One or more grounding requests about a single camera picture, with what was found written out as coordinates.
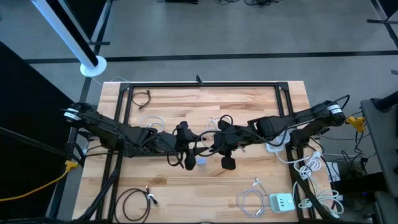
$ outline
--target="yellow cable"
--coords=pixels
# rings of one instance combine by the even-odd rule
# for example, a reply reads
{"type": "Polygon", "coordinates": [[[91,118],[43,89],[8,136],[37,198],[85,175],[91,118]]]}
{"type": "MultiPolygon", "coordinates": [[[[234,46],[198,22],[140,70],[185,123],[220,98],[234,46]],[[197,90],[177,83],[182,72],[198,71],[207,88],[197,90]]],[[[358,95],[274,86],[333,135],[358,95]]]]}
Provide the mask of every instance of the yellow cable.
{"type": "Polygon", "coordinates": [[[56,183],[60,179],[64,178],[69,171],[71,171],[72,169],[77,167],[77,163],[72,162],[72,161],[66,161],[65,165],[67,165],[67,167],[65,168],[65,172],[60,177],[58,177],[57,179],[55,179],[55,180],[53,180],[53,181],[51,181],[51,182],[39,187],[39,188],[36,188],[36,189],[34,189],[34,190],[30,191],[30,192],[27,192],[26,194],[23,194],[23,195],[20,195],[20,196],[15,196],[15,197],[2,198],[2,199],[0,199],[0,202],[7,202],[7,201],[10,201],[10,200],[16,200],[16,199],[20,199],[20,198],[26,197],[28,195],[31,195],[31,194],[39,191],[39,190],[42,190],[43,188],[48,187],[49,185],[52,185],[52,184],[56,183]]]}

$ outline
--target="white charger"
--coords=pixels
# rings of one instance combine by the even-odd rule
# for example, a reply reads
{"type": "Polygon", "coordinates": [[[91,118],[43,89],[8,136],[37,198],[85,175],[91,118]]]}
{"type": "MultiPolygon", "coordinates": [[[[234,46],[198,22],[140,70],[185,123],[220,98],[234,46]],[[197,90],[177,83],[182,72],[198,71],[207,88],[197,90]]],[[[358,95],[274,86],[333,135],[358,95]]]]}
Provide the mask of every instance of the white charger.
{"type": "Polygon", "coordinates": [[[274,213],[289,212],[295,209],[292,194],[270,194],[269,203],[274,213]]]}

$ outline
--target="wooden tabletop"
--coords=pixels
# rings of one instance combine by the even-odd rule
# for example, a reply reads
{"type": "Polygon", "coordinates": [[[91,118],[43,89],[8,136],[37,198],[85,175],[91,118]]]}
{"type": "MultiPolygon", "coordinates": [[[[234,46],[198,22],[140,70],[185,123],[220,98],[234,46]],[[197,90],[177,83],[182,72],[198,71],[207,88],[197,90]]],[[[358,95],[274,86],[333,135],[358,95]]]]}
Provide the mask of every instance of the wooden tabletop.
{"type": "MultiPolygon", "coordinates": [[[[309,108],[307,93],[301,81],[288,82],[294,111],[309,108]]],[[[98,112],[114,117],[120,83],[103,85],[98,112]]],[[[135,88],[134,92],[148,88],[135,88]]],[[[151,101],[148,106],[138,110],[132,105],[129,124],[137,126],[145,115],[160,116],[165,121],[165,131],[172,132],[181,121],[188,121],[196,134],[205,130],[206,124],[215,117],[229,114],[234,124],[247,125],[247,121],[263,116],[279,115],[275,99],[275,90],[271,87],[195,87],[195,88],[149,88],[151,101]]],[[[127,94],[124,95],[124,111],[127,94]]],[[[146,95],[136,95],[134,101],[144,103],[146,95]]],[[[105,152],[102,148],[89,153],[105,152]]],[[[191,171],[181,167],[169,166],[165,157],[124,158],[118,195],[130,188],[150,187],[159,207],[152,206],[147,222],[296,222],[296,211],[273,213],[270,206],[261,218],[248,218],[236,205],[236,195],[252,188],[253,178],[257,177],[268,194],[292,193],[289,168],[277,160],[275,154],[268,153],[265,145],[251,145],[247,153],[233,152],[236,159],[235,170],[221,168],[221,156],[206,158],[205,165],[196,165],[191,171]]],[[[285,152],[280,156],[286,159],[285,152]]],[[[88,157],[80,182],[73,218],[78,218],[100,191],[106,156],[88,157]]],[[[330,189],[324,163],[312,177],[317,181],[319,190],[330,189]]],[[[110,191],[105,198],[104,214],[107,216],[110,191]]],[[[247,209],[255,212],[259,209],[259,199],[255,195],[247,198],[247,209]]],[[[121,222],[125,219],[122,202],[117,205],[116,215],[121,222]]],[[[146,203],[142,195],[133,195],[126,202],[126,213],[132,218],[141,216],[146,203]]]]}

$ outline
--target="white light pole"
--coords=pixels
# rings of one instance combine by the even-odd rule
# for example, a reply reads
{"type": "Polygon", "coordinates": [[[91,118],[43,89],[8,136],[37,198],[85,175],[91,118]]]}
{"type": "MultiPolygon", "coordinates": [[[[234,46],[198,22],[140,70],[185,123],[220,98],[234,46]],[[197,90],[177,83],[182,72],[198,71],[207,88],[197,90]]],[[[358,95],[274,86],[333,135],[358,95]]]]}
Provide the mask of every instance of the white light pole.
{"type": "Polygon", "coordinates": [[[84,76],[95,77],[105,71],[105,58],[94,54],[58,0],[31,1],[79,59],[84,76]]]}

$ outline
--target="wooden table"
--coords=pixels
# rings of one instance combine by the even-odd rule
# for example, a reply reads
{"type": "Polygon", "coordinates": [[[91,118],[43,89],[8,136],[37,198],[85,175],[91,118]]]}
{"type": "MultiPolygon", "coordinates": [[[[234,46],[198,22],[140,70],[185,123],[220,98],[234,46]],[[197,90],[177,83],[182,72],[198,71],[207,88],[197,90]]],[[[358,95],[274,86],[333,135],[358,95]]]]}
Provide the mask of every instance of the wooden table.
{"type": "MultiPolygon", "coordinates": [[[[114,117],[119,85],[103,85],[98,112],[114,117]]],[[[304,83],[289,82],[289,88],[294,111],[309,108],[304,83]]],[[[146,89],[134,88],[134,92],[146,89]]],[[[165,120],[167,132],[171,133],[181,121],[188,121],[192,131],[199,134],[211,118],[224,114],[231,115],[235,124],[243,126],[250,119],[278,115],[275,90],[269,87],[150,88],[150,93],[152,100],[143,110],[132,105],[130,125],[137,126],[139,119],[145,115],[157,115],[165,120]]],[[[138,103],[146,99],[146,95],[134,97],[138,103]]],[[[124,111],[126,100],[127,94],[124,95],[121,111],[124,111]]],[[[123,121],[123,116],[124,113],[121,113],[120,121],[123,121]]],[[[124,158],[118,195],[129,188],[144,189],[148,185],[160,206],[152,206],[147,222],[296,222],[296,211],[273,213],[268,206],[261,218],[248,218],[236,205],[236,195],[250,189],[254,177],[262,182],[268,194],[292,192],[288,166],[277,160],[274,154],[268,153],[265,145],[251,145],[246,151],[233,152],[235,170],[222,169],[220,155],[208,157],[206,165],[197,165],[192,171],[169,166],[165,157],[124,158]]],[[[104,149],[90,151],[94,152],[104,152],[104,149]]],[[[310,149],[305,149],[305,154],[311,153],[310,149]]],[[[284,151],[280,155],[286,159],[284,151]]],[[[73,218],[79,217],[100,191],[105,159],[105,155],[87,158],[73,218]]],[[[330,189],[324,164],[312,177],[319,184],[319,190],[330,189]]],[[[103,217],[108,213],[109,198],[110,191],[105,198],[103,217]]],[[[121,204],[117,205],[116,215],[121,222],[128,222],[121,204]]],[[[136,218],[145,207],[145,200],[140,194],[133,195],[126,203],[127,214],[136,218]]],[[[256,211],[259,199],[248,197],[247,208],[251,212],[256,211]]]]}

